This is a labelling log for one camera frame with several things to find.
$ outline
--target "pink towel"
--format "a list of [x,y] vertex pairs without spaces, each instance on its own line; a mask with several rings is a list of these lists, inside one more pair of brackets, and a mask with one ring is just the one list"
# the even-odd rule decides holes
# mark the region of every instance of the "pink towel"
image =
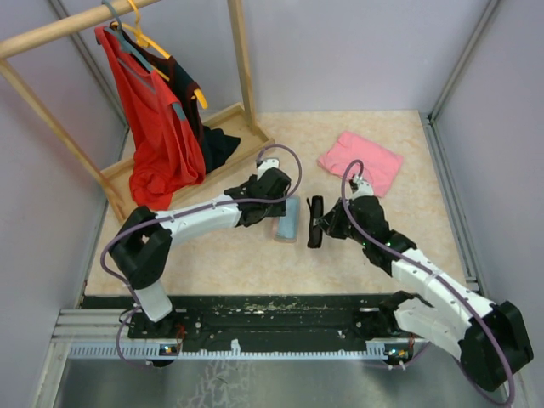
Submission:
[[[378,197],[385,196],[402,165],[402,156],[351,132],[343,132],[332,149],[321,155],[317,162],[332,174],[342,177],[354,159],[365,164],[363,177]],[[354,166],[349,177],[358,171],[359,167]]]

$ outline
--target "clothing rack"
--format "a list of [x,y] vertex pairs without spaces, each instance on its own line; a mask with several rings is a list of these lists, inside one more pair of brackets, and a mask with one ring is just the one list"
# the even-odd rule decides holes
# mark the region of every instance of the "clothing rack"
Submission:
[[[159,1],[133,0],[139,9],[153,3],[158,3]],[[205,120],[204,124],[210,128],[220,126],[226,133],[240,137],[241,143],[235,154],[222,167],[209,173],[202,184],[187,186],[174,193],[171,202],[172,207],[175,207],[180,201],[196,192],[205,189],[208,184],[215,183],[219,179],[232,174],[247,158],[256,155],[264,146],[274,143],[274,140],[258,125],[255,118],[255,104],[253,100],[242,0],[227,1],[243,105],[237,103],[221,110]],[[111,4],[119,15],[133,11],[127,0],[115,0]],[[133,201],[128,188],[128,178],[132,173],[133,159],[129,158],[119,161],[103,170],[98,169],[83,149],[64,129],[46,104],[37,97],[32,88],[7,61],[9,57],[22,54],[43,44],[104,23],[113,17],[105,5],[100,5],[1,41],[0,74],[6,78],[15,91],[53,130],[60,141],[100,184],[117,219],[123,221],[136,207],[136,203]]]

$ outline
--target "wooden post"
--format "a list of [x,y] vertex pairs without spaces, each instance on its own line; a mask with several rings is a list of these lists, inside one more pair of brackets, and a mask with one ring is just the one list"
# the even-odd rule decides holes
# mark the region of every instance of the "wooden post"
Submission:
[[241,0],[229,0],[229,14],[232,37],[235,42],[236,63],[238,64],[238,75],[240,76],[241,96],[244,101],[246,120],[252,132],[257,132],[252,76],[249,65],[249,53],[247,51],[246,24]]
[[[141,9],[160,0],[133,0],[134,4]],[[111,2],[113,8],[119,15],[133,11],[132,6],[127,0],[115,0]],[[96,26],[113,18],[110,10],[101,5],[83,11],[79,14],[71,15],[62,20],[57,20],[51,24],[44,25],[19,34],[18,36],[8,38],[0,42],[0,60],[5,60],[14,55],[24,53],[29,49],[39,47],[40,45],[51,43],[62,37],[69,36],[74,32]]]
[[60,141],[76,157],[76,159],[85,167],[85,169],[99,182],[105,192],[109,189],[117,199],[121,196],[106,178],[104,174],[94,165],[91,159],[85,154],[76,141],[66,132],[56,117],[49,111],[45,104],[37,97],[31,87],[19,75],[11,64],[0,59],[0,74],[14,87],[15,91],[23,100],[42,118],[42,120],[53,130]]

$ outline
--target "sponge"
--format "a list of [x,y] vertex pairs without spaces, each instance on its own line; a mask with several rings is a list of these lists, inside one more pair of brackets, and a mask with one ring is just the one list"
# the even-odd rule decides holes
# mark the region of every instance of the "sponge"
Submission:
[[278,242],[293,243],[298,238],[298,218],[300,214],[300,198],[289,197],[286,200],[286,215],[275,220],[274,240]]

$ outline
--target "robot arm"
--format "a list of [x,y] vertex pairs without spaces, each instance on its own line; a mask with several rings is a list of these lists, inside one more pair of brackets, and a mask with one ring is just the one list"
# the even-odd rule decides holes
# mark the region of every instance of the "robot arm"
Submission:
[[[134,232],[120,239],[109,253],[151,322],[156,323],[173,311],[160,281],[171,247],[215,230],[249,227],[266,217],[285,215],[284,201],[256,202],[286,196],[291,179],[279,165],[278,159],[265,159],[259,163],[257,175],[196,206],[159,212],[139,207],[132,212],[118,235],[130,229]],[[138,228],[142,223],[150,225]]]
[[363,253],[372,264],[415,290],[416,296],[397,292],[382,304],[382,317],[391,332],[401,330],[426,338],[458,360],[465,372],[485,390],[495,390],[504,383],[506,373],[489,338],[466,307],[446,289],[443,280],[462,294],[465,302],[491,329],[512,372],[533,359],[523,318],[513,304],[497,305],[457,283],[427,259],[415,242],[389,228],[379,200],[363,178],[355,176],[350,187],[353,195],[348,209],[359,226],[384,246],[432,271],[430,275],[406,262],[404,257],[395,256],[369,241],[350,222],[342,199],[323,215],[322,198],[313,197],[309,247],[319,247],[323,233],[332,238],[353,239],[362,245]]

